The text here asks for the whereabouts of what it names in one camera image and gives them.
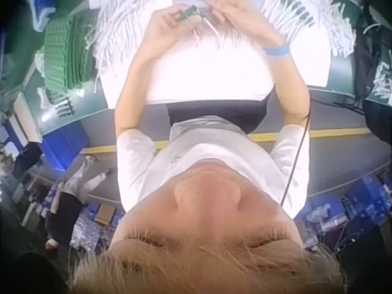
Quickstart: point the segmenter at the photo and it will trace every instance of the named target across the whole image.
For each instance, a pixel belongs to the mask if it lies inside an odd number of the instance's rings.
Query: blue wristband
[[[264,48],[265,53],[268,56],[274,56],[274,57],[281,57],[288,55],[290,53],[290,46],[286,41],[284,41],[284,44],[279,47],[273,47],[273,48]]]

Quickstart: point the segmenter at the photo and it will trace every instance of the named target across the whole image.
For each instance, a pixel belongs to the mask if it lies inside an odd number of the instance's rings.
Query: shoe
[[[97,158],[96,158],[95,156],[93,156],[93,155],[87,155],[85,158],[86,158],[86,160],[87,160],[90,164],[93,164],[95,161],[97,161]]]
[[[116,168],[115,168],[115,167],[109,168],[109,169],[105,172],[106,177],[108,177],[108,176],[114,174],[115,171],[116,171]]]

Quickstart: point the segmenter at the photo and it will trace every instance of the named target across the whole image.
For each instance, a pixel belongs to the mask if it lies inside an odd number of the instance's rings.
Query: hand
[[[57,191],[60,191],[64,187],[64,182],[59,182],[57,185]]]
[[[238,31],[255,40],[264,48],[283,45],[285,39],[256,11],[249,0],[207,0],[212,13],[221,23],[230,22]]]
[[[188,8],[184,4],[178,4],[155,11],[148,23],[138,54],[148,60],[157,59],[194,29],[200,31],[202,20],[199,16],[177,21],[181,13]]]

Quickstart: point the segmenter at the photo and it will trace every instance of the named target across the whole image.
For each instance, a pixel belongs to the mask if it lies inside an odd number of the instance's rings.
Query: eyelashes
[[[252,248],[258,248],[264,246],[271,242],[286,240],[289,238],[290,237],[285,230],[276,230],[276,231],[271,231],[264,236],[250,237],[249,241],[246,242],[245,240],[245,242],[247,244],[247,247],[252,249]]]
[[[127,239],[137,239],[141,242],[149,244],[154,247],[165,247],[166,242],[163,236],[153,235],[149,231],[131,230],[127,235]],[[250,236],[241,240],[241,244],[250,249],[255,249],[264,246],[268,243],[290,239],[285,230],[273,230],[263,236]]]
[[[131,230],[127,235],[127,239],[136,239],[146,244],[152,245],[154,247],[164,247],[165,242],[163,238],[154,236],[150,234],[148,231],[141,230]]]

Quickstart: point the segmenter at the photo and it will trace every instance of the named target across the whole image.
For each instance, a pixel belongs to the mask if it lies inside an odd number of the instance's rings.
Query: yellow line
[[[354,135],[365,135],[369,134],[368,128],[354,128],[354,129],[322,129],[322,130],[311,130],[311,138],[330,138],[330,137],[345,137]],[[249,137],[256,143],[261,142],[274,142],[276,141],[277,133],[258,133],[250,134]],[[162,149],[168,141],[156,141],[155,145],[157,149]],[[98,153],[113,153],[116,152],[116,145],[107,146],[96,146],[88,147],[81,151],[82,154],[98,154]]]

